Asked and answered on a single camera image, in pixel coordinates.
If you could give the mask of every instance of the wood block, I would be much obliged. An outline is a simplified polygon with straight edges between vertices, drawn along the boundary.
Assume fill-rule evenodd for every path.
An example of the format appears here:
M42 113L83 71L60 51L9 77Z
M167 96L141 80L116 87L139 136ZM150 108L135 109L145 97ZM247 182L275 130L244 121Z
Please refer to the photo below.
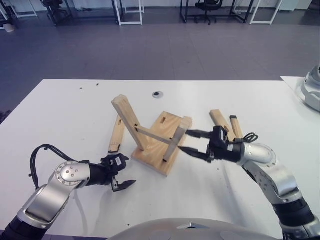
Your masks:
M113 128L108 153L116 153L119 151L122 139L124 137L125 124L118 115Z
M232 128L227 123L226 119L222 115L219 109L211 110L210 116L216 126L222 126L228 132L228 139L230 142L233 142L236 138L236 135Z
M152 130L155 133L159 133L162 135L165 135L169 138L173 138L174 134L181 124L182 118L176 115L173 115L168 112L162 112L161 115L158 117L158 119L155 121L155 123L152 125L150 130ZM180 145L182 145L185 141L186 135L184 135L180 140ZM152 167L157 172L168 176L170 170L172 169L178 152L180 151L178 148L176 148L171 155L171 158L168 162L163 161L164 155L167 152L168 145L158 141L156 139L153 139L149 136L147 136L147 140L149 142L149 146L147 149L142 151L141 149L137 148L133 154L132 158L147 164L148 166Z
M176 129L172 141L166 150L163 160L165 162L168 162L170 160L171 155L174 153L176 148L178 147L178 144L180 143L182 137L186 134L186 131L191 127L192 125L192 119L191 117L185 116L181 120L180 125Z
M149 136L150 138L153 138L153 139L156 139L156 140L158 140L158 141L160 141L160 142L163 142L163 143L165 143L165 144L170 144L171 143L171 138L170 137L167 137L167 136L165 136L165 135L162 135L162 134L160 134L160 133L158 133L158 132L154 132L154 131L152 131L152 130L150 130L150 129L148 129L148 128L145 128L145 127L143 127L143 126L136 126L135 127L135 129L139 132L139 133L141 133L141 134L143 134L143 135L146 135L146 136Z
M242 139L244 137L244 134L242 133L239 120L237 116L231 115L230 116L230 122L233 129L234 134L238 139Z
M119 114L122 119L124 125L129 130L129 133L132 135L135 140L138 148L141 150L145 150L148 147L148 139L147 136L137 132L135 126L139 126L140 123L137 119L137 116L132 109L129 100L124 95L119 95L111 102L116 112Z

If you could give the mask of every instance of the white table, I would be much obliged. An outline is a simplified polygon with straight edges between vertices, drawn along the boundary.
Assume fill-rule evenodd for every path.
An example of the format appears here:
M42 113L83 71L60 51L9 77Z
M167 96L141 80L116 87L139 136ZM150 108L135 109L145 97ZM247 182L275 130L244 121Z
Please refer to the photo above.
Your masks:
M153 98L155 91L164 97ZM283 81L43 80L0 125L0 229L35 190L28 174L36 147L52 144L76 160L94 163L107 155L117 116L111 100L119 94L128 97L145 127L162 111L190 116L193 129L207 131L213 127L211 109L220 109L226 118L237 115L243 132L257 133L258 141L273 148L294 173L320 217L320 115ZM206 143L188 137L184 145L205 151ZM130 156L135 148L126 131L122 153ZM41 150L36 159L39 184L62 162ZM167 178L130 160L118 180L131 179L137 182L121 192L112 193L110 186L76 191L48 234L111 237L150 220L192 217L282 236L273 208L235 164L217 160L209 165L180 152Z

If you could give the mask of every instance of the mechanical claw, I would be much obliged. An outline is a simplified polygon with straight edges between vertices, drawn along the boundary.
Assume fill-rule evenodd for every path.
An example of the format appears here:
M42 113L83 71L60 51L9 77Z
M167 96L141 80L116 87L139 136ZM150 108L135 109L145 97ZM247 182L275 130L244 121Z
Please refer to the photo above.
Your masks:
M188 154L191 157L205 160L208 163L211 163L213 161L213 159L210 157L209 154L204 153L204 152L199 152L198 149L195 149L195 148L192 148L192 147L187 147L187 146L178 146L178 148L182 152Z
M204 139L210 139L210 133L207 131L201 131L201 130L187 130L185 132L185 134L200 139L200 138L204 138Z
M128 180L128 181L124 181L122 184L119 184L119 182L116 180L116 178L113 177L112 182L111 182L112 191L115 193L115 192L119 192L122 190L126 190L135 182L136 182L136 180Z

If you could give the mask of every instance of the black cable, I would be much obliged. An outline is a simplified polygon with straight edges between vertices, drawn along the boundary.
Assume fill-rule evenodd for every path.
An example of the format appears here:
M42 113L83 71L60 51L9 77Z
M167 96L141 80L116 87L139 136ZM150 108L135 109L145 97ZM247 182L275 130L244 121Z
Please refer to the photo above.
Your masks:
M67 156L62 151L60 151L58 148L56 148L55 146L52 146L50 144L43 144L41 146L38 146L31 154L31 158L30 158L31 173L29 174L29 177L32 177L32 180L33 180L33 183L34 183L36 190L39 188L39 179L38 179L37 169L36 169L36 157L37 157L37 153L39 152L40 149L44 149L44 150L49 149L52 152L54 152L55 154L57 154L60 158L66 160L66 161L74 161L74 162L78 163L78 161Z
M244 140L245 143L253 143L255 141L257 141L259 138L259 136L257 134L255 134L254 132L250 132L247 135L245 135L242 139Z
M235 138L231 144L238 144L238 143L248 143L251 144L255 141L257 141L259 136L255 134L254 132L250 132L247 135L245 135L243 138Z

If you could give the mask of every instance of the metal table leg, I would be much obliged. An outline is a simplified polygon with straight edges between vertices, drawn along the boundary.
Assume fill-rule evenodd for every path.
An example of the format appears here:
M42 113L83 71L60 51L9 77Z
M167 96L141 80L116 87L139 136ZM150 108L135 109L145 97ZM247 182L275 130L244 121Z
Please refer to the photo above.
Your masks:
M188 21L188 8L189 8L189 0L186 0L186 5L185 5L185 15L182 13L182 3L183 0L180 2L180 17L182 18L183 23L187 23Z

